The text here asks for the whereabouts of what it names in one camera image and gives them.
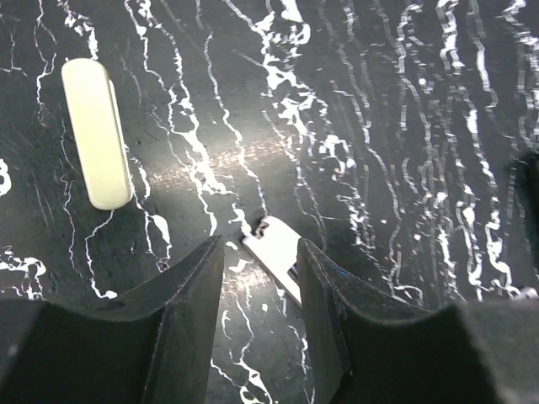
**cream-colored rounded bar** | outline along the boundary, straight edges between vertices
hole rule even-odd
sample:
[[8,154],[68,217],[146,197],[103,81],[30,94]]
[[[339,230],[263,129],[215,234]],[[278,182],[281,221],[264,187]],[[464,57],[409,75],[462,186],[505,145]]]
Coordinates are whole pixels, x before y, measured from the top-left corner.
[[73,59],[61,69],[84,183],[92,205],[117,209],[132,197],[115,88],[100,63]]

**black object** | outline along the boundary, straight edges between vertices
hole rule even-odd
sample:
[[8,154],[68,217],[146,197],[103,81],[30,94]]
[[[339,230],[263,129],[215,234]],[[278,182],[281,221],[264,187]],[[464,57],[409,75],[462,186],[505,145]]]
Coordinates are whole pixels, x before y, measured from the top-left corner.
[[539,303],[437,313],[393,299],[300,240],[316,403],[539,402]]
[[203,403],[223,261],[209,238],[86,313],[0,300],[0,403]]

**white small device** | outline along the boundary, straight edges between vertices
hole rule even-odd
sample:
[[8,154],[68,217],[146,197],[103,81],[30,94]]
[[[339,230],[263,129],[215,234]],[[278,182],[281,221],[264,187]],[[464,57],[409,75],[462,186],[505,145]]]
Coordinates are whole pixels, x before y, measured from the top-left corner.
[[262,218],[254,235],[248,235],[243,245],[301,307],[302,297],[297,279],[297,242],[300,235],[276,217]]
[[132,190],[109,74],[97,61],[73,59],[62,67],[61,79],[90,202],[101,210],[120,208]]

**marble countertop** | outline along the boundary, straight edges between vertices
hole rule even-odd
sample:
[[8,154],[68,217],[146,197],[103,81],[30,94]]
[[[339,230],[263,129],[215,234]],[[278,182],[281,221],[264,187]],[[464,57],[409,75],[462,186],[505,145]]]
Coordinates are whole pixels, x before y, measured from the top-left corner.
[[[90,305],[227,238],[208,402],[314,402],[301,311],[242,249],[275,215],[428,310],[537,287],[515,160],[539,3],[0,3],[0,296]],[[135,197],[88,202],[61,86],[115,84]]]

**black marble surface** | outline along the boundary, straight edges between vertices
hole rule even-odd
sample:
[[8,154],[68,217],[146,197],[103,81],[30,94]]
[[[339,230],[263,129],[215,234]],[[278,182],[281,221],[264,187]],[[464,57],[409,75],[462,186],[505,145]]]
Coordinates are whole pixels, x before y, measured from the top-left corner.
[[[515,159],[525,0],[0,3],[0,295],[90,305],[227,237],[208,402],[313,402],[301,311],[241,248],[275,215],[429,310],[537,287]],[[60,69],[115,83],[133,201],[87,200]]]

